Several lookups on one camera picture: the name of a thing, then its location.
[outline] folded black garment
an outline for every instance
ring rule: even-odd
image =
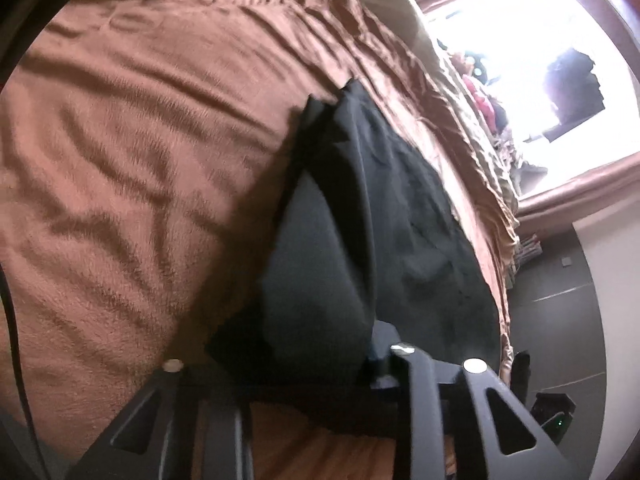
[[[353,383],[374,319],[497,369],[497,308],[437,172],[364,87],[309,98],[260,292],[207,346],[237,380]]]

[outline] beige sheet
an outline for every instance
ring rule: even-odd
[[[357,0],[73,0],[0,97],[0,259],[46,442],[78,457],[164,358],[204,359],[268,255],[299,111],[354,76],[440,171],[506,337],[510,221],[444,99]],[[0,327],[0,403],[21,418]],[[392,442],[260,409],[259,478],[390,477]]]

